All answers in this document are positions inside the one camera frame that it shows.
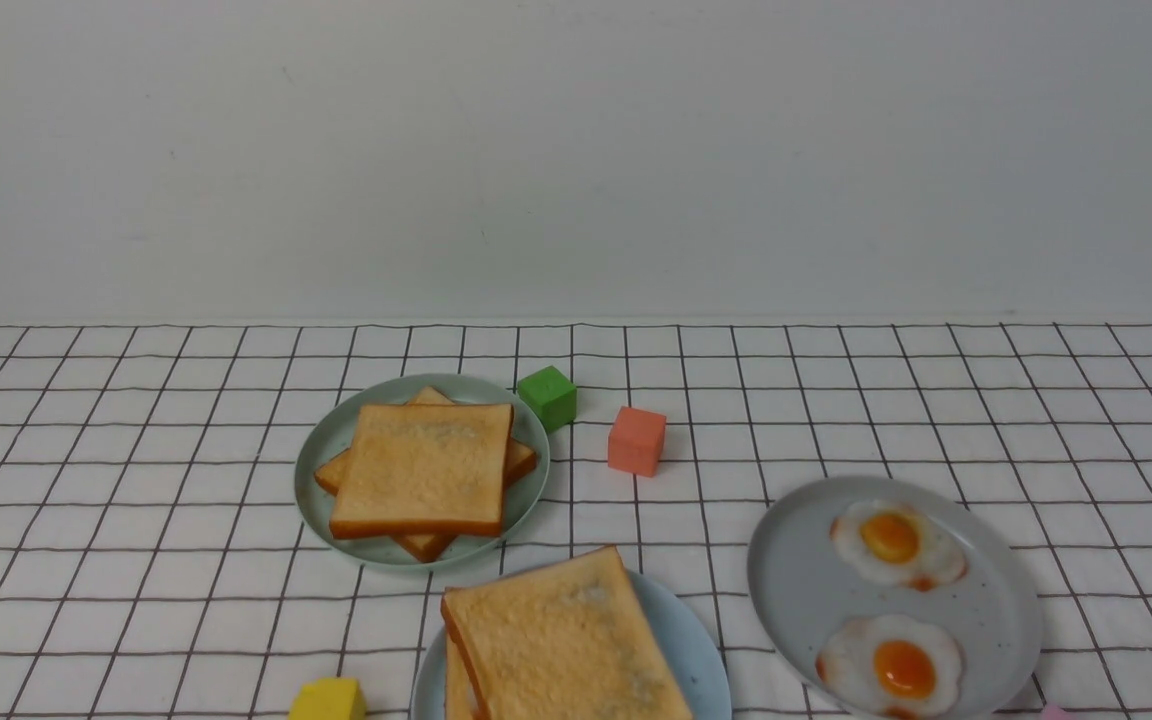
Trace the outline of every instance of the bread slice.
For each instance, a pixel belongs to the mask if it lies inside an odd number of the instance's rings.
[[[445,396],[433,386],[420,388],[411,400],[409,406],[454,406],[450,397]],[[509,438],[509,450],[503,461],[503,484],[506,487],[526,477],[526,473],[536,469],[539,456],[536,450],[524,444]],[[323,467],[314,470],[314,482],[324,488],[328,495],[335,495],[340,490],[340,483],[344,482],[346,470],[349,468],[349,448],[339,452],[333,460],[324,462]]]
[[[417,392],[407,403],[409,406],[454,406],[452,400],[433,386],[420,388],[420,392]],[[509,438],[509,447],[503,460],[503,464],[506,465],[503,467],[503,488],[510,488],[513,484],[522,478],[526,478],[526,475],[536,469],[539,458],[540,456],[536,455],[536,450],[516,441],[516,439]],[[326,461],[321,468],[314,470],[314,482],[319,484],[319,487],[328,492],[328,495],[335,495],[340,488],[340,483],[344,482],[344,473],[348,467],[349,448],[347,447],[333,457],[333,460]],[[444,551],[448,546],[456,541],[456,535],[438,533],[392,536],[391,539],[397,543],[399,547],[406,550],[416,560],[433,562],[444,554]]]
[[[614,547],[444,593],[485,720],[692,720]]]
[[[329,530],[495,537],[513,406],[363,406]]]
[[[447,638],[447,685],[444,694],[444,720],[483,720],[473,685],[461,660],[461,647]]]

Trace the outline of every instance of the wooden block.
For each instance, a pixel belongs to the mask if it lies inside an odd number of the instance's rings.
[[[362,720],[367,698],[355,679],[319,679],[302,685],[288,720]]]
[[[518,397],[531,407],[547,433],[576,419],[576,386],[553,365],[522,378]]]
[[[664,450],[664,415],[621,407],[607,435],[607,464],[613,470],[654,477]]]

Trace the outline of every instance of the plate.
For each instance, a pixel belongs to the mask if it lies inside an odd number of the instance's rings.
[[[349,447],[353,442],[353,430],[358,423],[358,410],[363,406],[403,404],[420,392],[420,388],[429,386],[433,386],[454,402],[513,404],[513,437],[536,450],[538,457],[536,457],[536,469],[515,483],[503,497],[503,532],[495,538],[461,536],[433,562],[416,560],[387,537],[339,541],[328,530],[335,498],[328,495],[314,482],[314,470]],[[545,433],[540,418],[532,414],[531,407],[526,407],[521,397],[493,382],[470,376],[406,376],[376,384],[357,393],[342,404],[335,406],[323,420],[319,420],[319,424],[314,425],[310,437],[305,439],[305,445],[301,447],[301,455],[296,458],[296,506],[301,509],[301,517],[306,526],[314,530],[316,536],[349,558],[381,569],[433,571],[483,555],[515,533],[540,501],[548,478],[550,437]]]
[[[695,720],[732,720],[732,688],[708,630],[690,607],[662,584],[628,570],[660,652],[673,670]],[[430,643],[412,687],[411,720],[444,720],[447,687],[447,629]]]
[[[918,592],[879,588],[838,559],[829,524],[850,502],[884,498],[908,502],[954,536],[968,574]],[[746,569],[755,612],[776,651],[805,683],[852,715],[874,715],[829,694],[814,670],[824,642],[858,615],[902,612],[941,626],[963,649],[958,702],[940,720],[984,717],[1025,687],[1043,646],[1043,611],[1034,583],[1011,548],[958,505],[892,478],[828,478],[796,488],[772,505],[755,529]]]

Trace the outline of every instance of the pink object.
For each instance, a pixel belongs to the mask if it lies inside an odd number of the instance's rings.
[[[654,477],[664,450],[664,425],[661,414],[621,407],[607,435],[607,464],[627,473]]]
[[[1043,707],[1041,720],[1074,720],[1074,715],[1070,715],[1069,712],[1066,712],[1059,705],[1051,705],[1048,703],[1047,707]]]

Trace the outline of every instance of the white wall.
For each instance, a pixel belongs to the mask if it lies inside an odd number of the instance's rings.
[[[1149,0],[0,0],[0,323],[1152,314]]]

